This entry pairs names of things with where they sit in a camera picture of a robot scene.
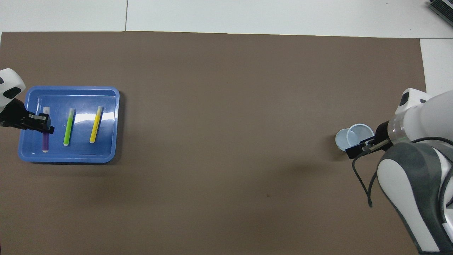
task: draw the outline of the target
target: marker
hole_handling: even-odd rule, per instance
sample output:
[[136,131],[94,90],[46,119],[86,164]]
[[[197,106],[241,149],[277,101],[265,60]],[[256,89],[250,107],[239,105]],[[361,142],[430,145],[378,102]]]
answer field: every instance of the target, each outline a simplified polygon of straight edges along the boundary
[[[44,106],[43,113],[50,114],[50,107]],[[43,152],[49,152],[49,133],[43,132]]]
[[93,129],[91,131],[90,143],[94,143],[96,140],[97,129],[99,128],[99,122],[101,120],[102,110],[104,108],[102,106],[97,107],[96,117],[94,117]]
[[66,122],[66,132],[64,133],[63,145],[69,145],[69,138],[71,138],[72,123],[74,121],[74,108],[69,109],[69,115]]

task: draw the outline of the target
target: purple marker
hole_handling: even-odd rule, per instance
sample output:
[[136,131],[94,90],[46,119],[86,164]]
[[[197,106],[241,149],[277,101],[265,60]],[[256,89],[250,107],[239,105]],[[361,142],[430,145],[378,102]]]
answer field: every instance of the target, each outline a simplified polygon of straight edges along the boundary
[[[50,114],[50,107],[43,107],[43,113]],[[43,152],[49,152],[49,133],[43,132]]]

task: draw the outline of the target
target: tray rim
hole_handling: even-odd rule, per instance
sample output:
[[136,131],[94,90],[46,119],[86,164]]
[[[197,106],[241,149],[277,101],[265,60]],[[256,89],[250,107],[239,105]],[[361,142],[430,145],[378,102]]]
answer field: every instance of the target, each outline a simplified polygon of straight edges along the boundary
[[48,162],[48,163],[107,163],[115,157],[116,154],[116,139],[117,139],[117,133],[118,133],[118,110],[120,106],[120,91],[118,91],[117,88],[112,87],[112,86],[33,86],[31,87],[28,91],[27,94],[25,95],[25,107],[28,109],[29,108],[29,101],[30,101],[30,94],[36,90],[55,90],[55,89],[63,89],[63,90],[112,90],[115,93],[115,118],[114,118],[114,128],[113,128],[113,136],[112,140],[115,142],[112,142],[112,148],[111,148],[111,153],[108,157],[105,158],[100,158],[100,159],[86,159],[86,158],[43,158],[43,157],[28,157],[23,155],[22,152],[22,144],[24,142],[24,133],[25,130],[20,131],[20,137],[19,137],[19,146],[17,149],[17,153],[19,155],[19,158],[23,161],[26,162]]

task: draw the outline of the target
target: black cable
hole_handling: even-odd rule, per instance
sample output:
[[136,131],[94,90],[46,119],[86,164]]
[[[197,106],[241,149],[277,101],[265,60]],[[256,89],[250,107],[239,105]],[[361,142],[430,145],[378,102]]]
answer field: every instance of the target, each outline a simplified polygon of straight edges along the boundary
[[[448,139],[445,139],[445,138],[442,138],[442,137],[424,137],[424,138],[413,140],[412,142],[422,142],[422,141],[428,141],[428,140],[437,140],[437,141],[445,142],[445,143],[453,146],[453,142],[452,141],[450,141]],[[377,170],[374,172],[374,175],[373,175],[373,177],[370,180],[370,184],[368,185],[368,189],[366,189],[365,184],[362,181],[362,178],[360,178],[360,175],[359,175],[359,173],[356,170],[356,161],[359,158],[361,158],[362,156],[367,155],[367,154],[369,154],[369,152],[368,151],[364,151],[364,152],[360,153],[359,155],[357,155],[357,157],[355,157],[354,160],[352,161],[352,169],[353,169],[354,173],[356,174],[357,179],[359,179],[360,185],[362,186],[363,190],[365,191],[366,197],[368,199],[368,206],[369,207],[373,207],[373,203],[371,201],[371,188],[373,186],[374,180],[377,178]],[[453,177],[453,161],[451,161],[445,155],[444,155],[444,157],[450,162],[452,167],[448,171],[448,173],[447,173],[447,175],[446,175],[446,177],[444,179],[444,182],[442,183],[440,191],[439,191],[438,203],[439,203],[439,208],[440,208],[440,213],[441,213],[441,217],[442,217],[443,223],[446,222],[444,209],[443,209],[443,199],[444,199],[444,196],[445,196],[445,190],[447,189],[448,182],[449,182],[450,178]]]
[[451,204],[453,204],[453,197],[450,199],[450,201],[447,203],[447,207],[449,207]]
[[367,190],[366,187],[365,187],[365,184],[362,181],[362,178],[360,178],[360,175],[359,175],[359,173],[356,170],[356,161],[357,161],[357,159],[359,159],[360,157],[362,157],[362,156],[364,156],[366,154],[368,154],[368,153],[367,152],[362,152],[359,155],[357,155],[356,158],[354,158],[354,160],[352,161],[352,169],[354,170],[354,173],[356,174],[357,179],[359,179],[359,182],[362,185],[363,190],[365,191],[366,197],[368,199],[368,206],[369,207],[373,207],[373,203],[371,202],[371,186],[373,185],[374,179],[377,176],[377,172],[375,172],[373,177],[371,178],[371,181],[370,181],[370,184],[369,184],[369,187],[368,187],[368,190]]
[[449,145],[453,146],[452,141],[445,139],[443,137],[424,137],[424,138],[415,139],[411,142],[421,142],[421,141],[427,141],[427,140],[437,140],[437,141],[448,143]]
[[[437,140],[437,141],[448,143],[449,145],[453,146],[452,141],[445,139],[443,137],[424,137],[424,138],[413,140],[412,142],[421,142],[421,141],[427,141],[427,140]],[[447,159],[447,161],[451,165],[449,171],[447,172],[447,175],[445,176],[445,178],[442,182],[442,185],[441,185],[440,191],[439,191],[439,197],[438,197],[439,214],[442,219],[442,223],[447,223],[447,219],[445,218],[445,210],[443,208],[443,200],[445,198],[445,191],[447,190],[447,185],[450,182],[451,177],[453,176],[453,161],[451,159],[449,159],[446,155],[444,155],[442,152],[440,152],[440,153]]]

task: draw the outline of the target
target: yellow marker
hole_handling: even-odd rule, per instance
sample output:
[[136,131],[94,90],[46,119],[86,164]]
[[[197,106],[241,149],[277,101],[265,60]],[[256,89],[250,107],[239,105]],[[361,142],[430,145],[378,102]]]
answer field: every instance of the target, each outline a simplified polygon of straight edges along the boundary
[[90,143],[94,143],[96,140],[97,129],[99,127],[99,122],[101,121],[101,114],[104,108],[102,106],[97,107],[96,117],[94,118],[93,130],[91,131]]

